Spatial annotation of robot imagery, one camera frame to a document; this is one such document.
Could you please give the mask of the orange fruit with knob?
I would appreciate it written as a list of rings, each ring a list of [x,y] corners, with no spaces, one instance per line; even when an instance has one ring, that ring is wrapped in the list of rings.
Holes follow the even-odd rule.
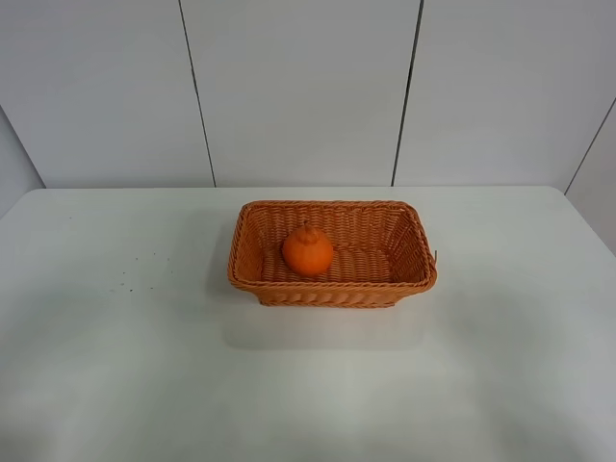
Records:
[[[334,246],[318,227],[305,222],[282,244],[287,266],[302,277],[315,277],[328,271],[333,262]]]

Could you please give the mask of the orange wicker basket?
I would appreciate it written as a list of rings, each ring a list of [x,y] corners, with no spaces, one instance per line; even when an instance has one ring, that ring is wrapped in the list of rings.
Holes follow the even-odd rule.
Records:
[[[333,262],[314,278],[292,271],[283,243],[303,224],[322,230]],[[261,200],[240,210],[228,279],[263,305],[391,307],[437,280],[417,211],[401,201]]]

